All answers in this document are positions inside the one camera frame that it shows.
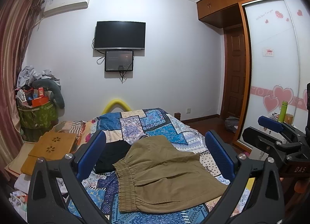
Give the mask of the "khaki olive pants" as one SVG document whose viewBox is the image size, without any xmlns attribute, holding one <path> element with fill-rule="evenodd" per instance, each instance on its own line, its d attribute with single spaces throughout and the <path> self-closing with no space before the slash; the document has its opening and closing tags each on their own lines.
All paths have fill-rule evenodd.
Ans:
<svg viewBox="0 0 310 224">
<path fill-rule="evenodd" d="M 177 150 L 163 135 L 136 141 L 114 167 L 122 213 L 186 210 L 222 196 L 227 188 L 203 167 L 198 153 Z"/>
</svg>

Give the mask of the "green water bottle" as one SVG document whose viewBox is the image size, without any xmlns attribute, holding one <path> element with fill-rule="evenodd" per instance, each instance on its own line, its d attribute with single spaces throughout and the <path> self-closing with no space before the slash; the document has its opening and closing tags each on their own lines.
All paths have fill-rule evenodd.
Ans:
<svg viewBox="0 0 310 224">
<path fill-rule="evenodd" d="M 287 106 L 288 106 L 288 102 L 282 101 L 280 114 L 278 115 L 278 122 L 280 122 L 280 123 L 284 122 L 286 111 L 287 111 Z"/>
</svg>

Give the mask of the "grey bag on floor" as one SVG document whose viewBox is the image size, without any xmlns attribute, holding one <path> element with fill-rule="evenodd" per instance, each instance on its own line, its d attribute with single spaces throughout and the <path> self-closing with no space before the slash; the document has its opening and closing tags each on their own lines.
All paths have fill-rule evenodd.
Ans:
<svg viewBox="0 0 310 224">
<path fill-rule="evenodd" d="M 236 133 L 239 125 L 239 118 L 229 116 L 227 119 L 224 121 L 225 128 L 228 131 L 231 131 L 233 133 Z"/>
</svg>

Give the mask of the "wooden lap desk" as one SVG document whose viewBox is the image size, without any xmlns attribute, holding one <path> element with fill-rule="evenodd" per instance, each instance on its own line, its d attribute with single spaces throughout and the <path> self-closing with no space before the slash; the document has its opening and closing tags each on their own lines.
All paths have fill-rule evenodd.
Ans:
<svg viewBox="0 0 310 224">
<path fill-rule="evenodd" d="M 39 157 L 45 160 L 61 160 L 65 154 L 71 152 L 76 137 L 75 133 L 46 132 L 29 152 L 21 172 L 31 176 Z"/>
</svg>

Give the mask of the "white sliding wardrobe door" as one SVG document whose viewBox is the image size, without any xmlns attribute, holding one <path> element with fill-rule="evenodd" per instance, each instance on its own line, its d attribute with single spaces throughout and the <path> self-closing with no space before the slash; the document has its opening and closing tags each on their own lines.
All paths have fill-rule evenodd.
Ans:
<svg viewBox="0 0 310 224">
<path fill-rule="evenodd" d="M 251 89 L 244 127 L 280 113 L 287 101 L 293 126 L 305 131 L 309 83 L 309 12 L 301 0 L 245 5 L 251 42 Z"/>
</svg>

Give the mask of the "black folded garment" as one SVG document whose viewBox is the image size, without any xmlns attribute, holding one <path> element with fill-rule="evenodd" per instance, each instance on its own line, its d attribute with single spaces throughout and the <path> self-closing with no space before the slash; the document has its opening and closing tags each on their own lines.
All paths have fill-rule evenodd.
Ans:
<svg viewBox="0 0 310 224">
<path fill-rule="evenodd" d="M 113 172 L 114 164 L 124 158 L 130 148 L 131 145 L 123 140 L 107 143 L 94 166 L 95 172 L 97 174 Z"/>
</svg>

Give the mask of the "brown wooden door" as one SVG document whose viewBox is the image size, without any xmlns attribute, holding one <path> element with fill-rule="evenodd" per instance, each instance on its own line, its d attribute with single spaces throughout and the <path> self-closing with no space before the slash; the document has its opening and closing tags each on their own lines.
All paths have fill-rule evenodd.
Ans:
<svg viewBox="0 0 310 224">
<path fill-rule="evenodd" d="M 241 116 L 245 89 L 245 39 L 243 26 L 224 29 L 225 66 L 221 118 Z"/>
</svg>

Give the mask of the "green laundry basket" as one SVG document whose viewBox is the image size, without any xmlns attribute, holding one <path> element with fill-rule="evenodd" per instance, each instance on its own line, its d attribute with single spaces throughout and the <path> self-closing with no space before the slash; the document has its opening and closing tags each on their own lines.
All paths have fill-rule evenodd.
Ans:
<svg viewBox="0 0 310 224">
<path fill-rule="evenodd" d="M 35 108 L 17 107 L 24 141 L 37 142 L 58 123 L 58 113 L 53 102 Z"/>
</svg>

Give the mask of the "orange box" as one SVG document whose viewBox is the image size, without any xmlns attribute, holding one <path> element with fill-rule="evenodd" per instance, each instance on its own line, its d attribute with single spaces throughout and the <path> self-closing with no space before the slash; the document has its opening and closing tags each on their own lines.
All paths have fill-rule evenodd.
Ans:
<svg viewBox="0 0 310 224">
<path fill-rule="evenodd" d="M 38 106 L 42 106 L 46 103 L 49 102 L 49 98 L 48 97 L 38 97 L 38 98 L 35 98 L 35 99 L 32 99 L 32 107 L 38 107 Z"/>
</svg>

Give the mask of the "yellow foam tube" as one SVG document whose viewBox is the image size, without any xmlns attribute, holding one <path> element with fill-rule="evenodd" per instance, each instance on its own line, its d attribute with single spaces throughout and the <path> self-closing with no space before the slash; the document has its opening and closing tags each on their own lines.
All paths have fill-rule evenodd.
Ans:
<svg viewBox="0 0 310 224">
<path fill-rule="evenodd" d="M 108 104 L 104 107 L 101 114 L 106 114 L 111 112 L 114 108 L 121 108 L 124 112 L 131 111 L 130 106 L 128 106 L 123 100 L 121 99 L 112 99 L 108 102 Z"/>
</svg>

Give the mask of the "grey neck pillow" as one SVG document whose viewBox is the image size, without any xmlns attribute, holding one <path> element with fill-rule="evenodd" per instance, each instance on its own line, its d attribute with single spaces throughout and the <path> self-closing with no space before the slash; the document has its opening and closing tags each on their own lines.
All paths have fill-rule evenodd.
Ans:
<svg viewBox="0 0 310 224">
<path fill-rule="evenodd" d="M 32 82 L 32 87 L 34 89 L 44 88 L 46 91 L 50 91 L 50 99 L 53 101 L 56 106 L 60 109 L 65 108 L 65 102 L 61 94 L 61 88 L 57 83 L 51 79 L 38 79 Z"/>
</svg>

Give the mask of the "pile of grey clothes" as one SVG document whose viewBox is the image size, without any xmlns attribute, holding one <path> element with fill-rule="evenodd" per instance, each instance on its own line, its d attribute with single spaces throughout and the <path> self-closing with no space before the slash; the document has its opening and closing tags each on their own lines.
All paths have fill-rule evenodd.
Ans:
<svg viewBox="0 0 310 224">
<path fill-rule="evenodd" d="M 60 79 L 52 73 L 50 69 L 45 69 L 42 72 L 37 72 L 33 66 L 24 67 L 18 75 L 16 88 L 30 86 L 35 80 L 50 79 L 61 88 Z"/>
</svg>

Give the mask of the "red striped curtain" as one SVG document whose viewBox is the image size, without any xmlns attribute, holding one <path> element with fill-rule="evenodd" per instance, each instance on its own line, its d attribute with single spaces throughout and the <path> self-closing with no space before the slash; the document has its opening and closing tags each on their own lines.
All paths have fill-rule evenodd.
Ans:
<svg viewBox="0 0 310 224">
<path fill-rule="evenodd" d="M 43 0 L 6 0 L 1 8 L 1 176 L 22 147 L 15 88 Z"/>
</svg>

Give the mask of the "white air conditioner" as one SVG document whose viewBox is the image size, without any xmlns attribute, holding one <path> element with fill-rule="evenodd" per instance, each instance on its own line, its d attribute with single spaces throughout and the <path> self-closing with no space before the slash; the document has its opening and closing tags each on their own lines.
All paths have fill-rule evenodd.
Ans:
<svg viewBox="0 0 310 224">
<path fill-rule="evenodd" d="M 43 17 L 87 9 L 90 0 L 47 0 L 43 11 Z"/>
</svg>

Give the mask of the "black wall television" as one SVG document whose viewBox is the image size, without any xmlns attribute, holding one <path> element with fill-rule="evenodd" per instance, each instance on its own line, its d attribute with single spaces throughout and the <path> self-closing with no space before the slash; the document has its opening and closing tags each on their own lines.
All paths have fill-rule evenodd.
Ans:
<svg viewBox="0 0 310 224">
<path fill-rule="evenodd" d="M 94 36 L 94 49 L 144 50 L 146 23 L 128 21 L 98 21 Z"/>
</svg>

